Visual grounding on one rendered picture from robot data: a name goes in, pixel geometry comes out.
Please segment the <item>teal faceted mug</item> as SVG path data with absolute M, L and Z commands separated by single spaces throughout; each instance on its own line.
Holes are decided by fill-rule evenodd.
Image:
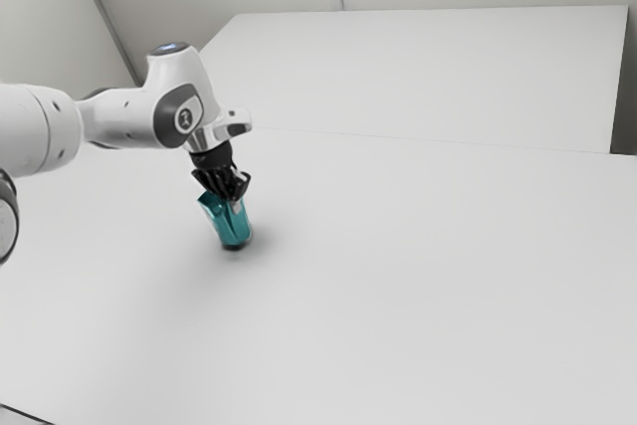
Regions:
M 252 238 L 252 228 L 243 202 L 243 212 L 235 215 L 228 200 L 205 191 L 197 202 L 216 231 L 221 245 L 225 249 L 239 250 Z

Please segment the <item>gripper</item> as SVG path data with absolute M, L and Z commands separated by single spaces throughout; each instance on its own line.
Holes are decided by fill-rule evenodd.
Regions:
M 204 189 L 218 198 L 242 198 L 248 190 L 251 175 L 241 171 L 233 160 L 230 141 L 224 141 L 215 148 L 191 153 L 194 169 L 191 174 Z M 243 212 L 243 200 L 229 202 L 235 215 Z

